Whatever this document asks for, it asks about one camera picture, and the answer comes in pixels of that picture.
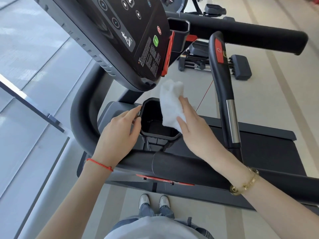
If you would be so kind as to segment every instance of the gold bracelet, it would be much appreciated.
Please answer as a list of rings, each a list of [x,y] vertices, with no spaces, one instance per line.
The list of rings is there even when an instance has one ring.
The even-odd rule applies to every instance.
[[[259,172],[256,169],[251,169],[249,168],[250,173],[254,173],[255,175],[253,176],[253,178],[251,179],[251,181],[248,184],[243,184],[242,190],[238,190],[235,186],[231,185],[230,186],[230,192],[232,193],[232,195],[240,195],[242,193],[244,193],[246,190],[248,190],[250,187],[253,186],[253,184],[257,181],[257,179],[259,178]]]

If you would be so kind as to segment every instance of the left hand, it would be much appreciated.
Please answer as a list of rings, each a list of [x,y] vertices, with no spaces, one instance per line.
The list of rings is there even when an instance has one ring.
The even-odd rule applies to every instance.
[[[140,110],[141,106],[135,107],[111,120],[100,136],[92,159],[114,169],[136,144],[141,131],[141,118],[136,118]]]

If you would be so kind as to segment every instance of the red cord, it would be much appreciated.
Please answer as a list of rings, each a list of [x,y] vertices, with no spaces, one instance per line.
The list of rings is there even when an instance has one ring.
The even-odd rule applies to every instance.
[[[201,102],[200,102],[199,106],[201,105],[202,101],[204,100],[204,98],[205,98],[205,96],[206,96],[206,94],[207,94],[207,92],[208,92],[209,88],[207,89],[207,91],[206,91],[206,93],[205,93],[204,97],[202,98],[202,100],[201,100]]]
[[[87,161],[92,161],[93,163],[96,163],[96,164],[102,166],[103,168],[108,169],[108,170],[110,170],[111,172],[113,172],[112,167],[107,167],[107,166],[105,166],[104,164],[101,164],[101,163],[99,163],[99,162],[97,162],[97,161],[95,161],[95,160],[93,160],[93,159],[91,159],[91,158],[88,158]]]

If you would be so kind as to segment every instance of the person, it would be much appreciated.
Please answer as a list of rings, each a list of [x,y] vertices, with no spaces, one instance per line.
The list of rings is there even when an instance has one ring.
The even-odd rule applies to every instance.
[[[195,155],[205,160],[238,190],[243,188],[243,184],[250,184],[242,195],[281,239],[318,238],[319,217],[316,214],[262,177],[257,178],[256,173],[222,146],[188,99],[180,97],[180,101],[186,122],[179,117],[177,120],[186,145]],[[141,118],[137,117],[140,109],[140,106],[136,107],[111,120],[98,141],[92,157],[94,161],[115,168],[130,152],[141,130]],[[110,170],[87,161],[81,176],[37,239],[80,239],[100,190],[110,174]],[[167,197],[162,197],[159,205],[161,216],[155,216],[148,197],[143,195],[139,205],[140,215],[120,221],[105,238],[212,238],[205,229],[190,221],[174,220]]]

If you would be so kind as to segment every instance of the blue jeans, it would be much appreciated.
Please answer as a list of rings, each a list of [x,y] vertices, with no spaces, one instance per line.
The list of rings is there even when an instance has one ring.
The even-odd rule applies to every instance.
[[[201,227],[198,227],[197,225],[193,224],[191,217],[189,217],[187,221],[175,219],[174,212],[170,208],[168,208],[168,206],[166,206],[166,205],[162,206],[159,209],[159,214],[155,214],[153,209],[150,207],[150,205],[146,204],[146,203],[142,204],[138,215],[131,216],[131,217],[128,217],[122,221],[119,221],[118,223],[116,223],[113,226],[113,228],[110,230],[110,232],[123,226],[123,225],[127,225],[127,224],[134,222],[134,221],[137,221],[138,219],[145,217],[145,216],[151,216],[151,217],[153,217],[153,216],[166,216],[170,219],[174,219],[175,221],[177,221],[185,226],[188,226],[188,227],[195,229],[196,231],[198,231],[199,233],[201,233],[203,236],[207,237],[208,239],[214,239],[208,230],[201,228]]]

